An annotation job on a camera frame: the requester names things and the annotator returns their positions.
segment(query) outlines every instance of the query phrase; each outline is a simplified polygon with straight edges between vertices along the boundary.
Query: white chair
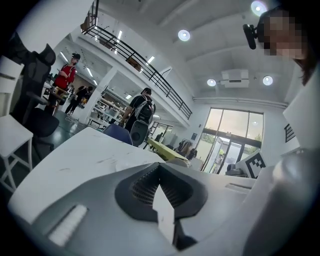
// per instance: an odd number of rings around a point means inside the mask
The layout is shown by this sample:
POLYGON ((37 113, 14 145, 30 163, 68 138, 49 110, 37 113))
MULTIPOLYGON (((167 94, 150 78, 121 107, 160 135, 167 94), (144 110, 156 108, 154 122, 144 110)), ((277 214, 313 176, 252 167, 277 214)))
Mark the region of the white chair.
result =
POLYGON ((4 161, 5 172, 0 179, 0 183, 11 192, 14 192, 17 188, 11 173, 14 165, 20 162, 28 167, 30 171, 32 170, 31 150, 33 134, 9 115, 12 94, 22 68, 23 65, 19 65, 6 57, 1 57, 0 98, 4 104, 0 107, 0 157, 4 161), (25 162, 14 154, 26 142, 28 142, 28 162, 25 162), (14 158, 11 163, 9 163, 9 157, 14 158), (11 186, 5 183, 6 177, 9 178, 11 186))

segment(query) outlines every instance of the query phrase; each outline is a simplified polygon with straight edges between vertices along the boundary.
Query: checkered marker board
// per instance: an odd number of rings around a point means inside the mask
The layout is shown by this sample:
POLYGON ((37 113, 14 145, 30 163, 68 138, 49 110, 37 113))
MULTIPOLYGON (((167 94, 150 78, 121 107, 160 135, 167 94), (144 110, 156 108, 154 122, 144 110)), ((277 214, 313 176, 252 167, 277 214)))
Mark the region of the checkered marker board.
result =
POLYGON ((249 170, 251 178, 257 178, 261 169, 266 167, 264 160, 260 153, 253 155, 251 158, 245 161, 246 167, 249 170))

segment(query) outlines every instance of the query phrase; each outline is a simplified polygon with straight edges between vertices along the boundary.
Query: yellow table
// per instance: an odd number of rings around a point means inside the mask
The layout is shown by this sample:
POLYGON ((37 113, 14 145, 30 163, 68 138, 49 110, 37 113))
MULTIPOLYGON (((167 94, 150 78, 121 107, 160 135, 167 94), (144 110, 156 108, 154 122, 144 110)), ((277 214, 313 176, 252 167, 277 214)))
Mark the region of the yellow table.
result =
POLYGON ((151 146, 154 146, 154 148, 157 149, 158 152, 164 155, 168 160, 179 158, 186 162, 189 161, 184 156, 178 154, 177 152, 161 144, 160 142, 155 141, 154 139, 148 138, 147 143, 149 143, 151 146))

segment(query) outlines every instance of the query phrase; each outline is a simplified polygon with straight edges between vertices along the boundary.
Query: red jacket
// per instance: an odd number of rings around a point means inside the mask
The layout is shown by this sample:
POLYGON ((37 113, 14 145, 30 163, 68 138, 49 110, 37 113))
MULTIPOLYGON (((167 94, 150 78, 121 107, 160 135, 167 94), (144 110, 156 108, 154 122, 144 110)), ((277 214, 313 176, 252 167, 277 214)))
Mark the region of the red jacket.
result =
POLYGON ((72 83, 75 79, 76 67, 65 65, 62 67, 61 71, 65 72, 68 77, 65 78, 62 75, 58 75, 56 77, 54 83, 56 86, 65 90, 68 87, 68 84, 72 83))

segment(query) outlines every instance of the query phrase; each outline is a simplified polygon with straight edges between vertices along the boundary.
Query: railing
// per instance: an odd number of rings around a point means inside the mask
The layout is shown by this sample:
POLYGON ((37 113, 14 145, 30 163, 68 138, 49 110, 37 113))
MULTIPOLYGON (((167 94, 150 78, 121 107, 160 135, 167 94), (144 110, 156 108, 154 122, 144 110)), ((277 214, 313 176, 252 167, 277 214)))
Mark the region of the railing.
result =
POLYGON ((286 127, 284 127, 285 130, 285 143, 296 137, 294 131, 292 130, 290 124, 288 124, 286 127))
POLYGON ((177 106, 179 111, 189 119, 192 111, 166 79, 128 44, 119 40, 104 28, 97 26, 98 5, 99 0, 96 0, 95 10, 94 5, 90 8, 85 22, 81 25, 82 33, 105 46, 114 54, 123 57, 137 72, 143 74, 149 81, 153 82, 154 85, 164 93, 165 97, 169 98, 177 106))

